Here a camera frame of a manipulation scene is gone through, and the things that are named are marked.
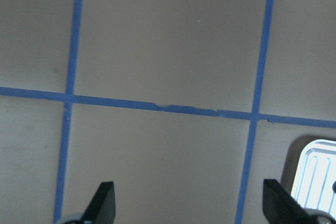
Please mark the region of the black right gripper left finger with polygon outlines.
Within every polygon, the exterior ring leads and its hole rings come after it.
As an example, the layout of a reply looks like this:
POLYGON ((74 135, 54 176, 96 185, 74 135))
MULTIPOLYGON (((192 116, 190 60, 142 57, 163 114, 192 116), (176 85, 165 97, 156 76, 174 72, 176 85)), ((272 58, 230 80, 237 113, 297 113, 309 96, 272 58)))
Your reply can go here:
POLYGON ((114 183, 102 182, 83 213, 63 216, 58 223, 114 223, 115 221, 114 183))

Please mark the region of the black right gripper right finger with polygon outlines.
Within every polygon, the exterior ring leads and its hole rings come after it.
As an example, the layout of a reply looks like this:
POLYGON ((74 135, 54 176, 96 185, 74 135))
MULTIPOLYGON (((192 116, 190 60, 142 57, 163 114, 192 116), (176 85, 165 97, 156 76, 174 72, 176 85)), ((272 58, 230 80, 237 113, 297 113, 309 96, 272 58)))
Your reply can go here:
POLYGON ((302 208, 275 179, 264 179, 263 214, 268 223, 335 223, 328 213, 302 208))

